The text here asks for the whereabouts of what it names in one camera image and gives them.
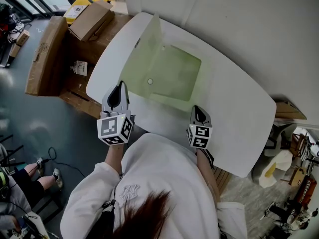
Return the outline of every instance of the black and white cube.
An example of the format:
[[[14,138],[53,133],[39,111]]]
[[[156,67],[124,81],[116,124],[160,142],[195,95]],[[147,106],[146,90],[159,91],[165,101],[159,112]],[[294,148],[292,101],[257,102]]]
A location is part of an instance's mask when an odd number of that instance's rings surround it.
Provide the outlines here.
[[[107,145],[127,143],[133,128],[133,123],[126,116],[120,114],[97,120],[99,139]]]
[[[190,146],[198,149],[207,149],[212,131],[212,127],[190,124],[187,131]]]

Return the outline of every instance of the white sweatshirt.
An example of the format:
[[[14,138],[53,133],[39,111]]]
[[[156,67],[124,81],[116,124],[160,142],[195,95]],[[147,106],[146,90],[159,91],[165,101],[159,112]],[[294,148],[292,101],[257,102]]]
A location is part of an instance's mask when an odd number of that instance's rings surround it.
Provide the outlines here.
[[[181,145],[155,134],[144,134],[122,159],[123,177],[108,164],[96,164],[71,193],[61,221],[65,239],[84,239],[101,215],[101,206],[115,199],[114,229],[124,220],[124,203],[139,207],[151,191],[170,191],[173,207],[160,238],[246,239],[244,206],[214,204],[213,197],[196,164],[195,157]]]

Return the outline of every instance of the embroidered logo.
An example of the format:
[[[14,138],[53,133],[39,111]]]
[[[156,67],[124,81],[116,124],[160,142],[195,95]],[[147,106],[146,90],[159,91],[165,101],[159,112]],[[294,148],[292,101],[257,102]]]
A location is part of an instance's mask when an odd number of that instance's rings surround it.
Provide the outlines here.
[[[135,185],[128,185],[124,187],[123,193],[120,195],[120,197],[124,200],[132,200],[133,198],[137,197],[136,191],[140,186]]]

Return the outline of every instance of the white label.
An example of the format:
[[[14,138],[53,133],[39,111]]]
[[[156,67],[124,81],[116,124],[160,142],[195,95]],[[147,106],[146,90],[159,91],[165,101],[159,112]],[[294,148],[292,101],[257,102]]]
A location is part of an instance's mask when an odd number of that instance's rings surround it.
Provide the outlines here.
[[[76,18],[81,13],[81,11],[85,9],[86,6],[87,5],[75,5],[68,11],[68,13],[64,17]]]
[[[87,69],[88,69],[88,62],[84,61],[76,61],[76,74],[86,76],[87,75]]]

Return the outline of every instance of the white table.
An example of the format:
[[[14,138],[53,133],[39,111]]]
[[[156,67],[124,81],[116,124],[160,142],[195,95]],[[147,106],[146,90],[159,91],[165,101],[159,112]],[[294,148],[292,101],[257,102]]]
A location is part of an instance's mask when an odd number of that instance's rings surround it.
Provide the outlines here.
[[[88,96],[101,103],[114,85],[134,45],[151,20],[141,12],[113,38],[100,57],[86,88]],[[260,156],[270,133],[276,111],[275,102],[241,68],[219,51],[182,30],[160,20],[166,37],[197,46],[210,58],[213,77],[206,86],[207,99],[201,101],[211,116],[212,139],[208,150],[214,165],[240,177],[246,177]],[[129,92],[129,109],[136,114],[136,125],[162,135],[187,148],[186,129],[190,114]]]

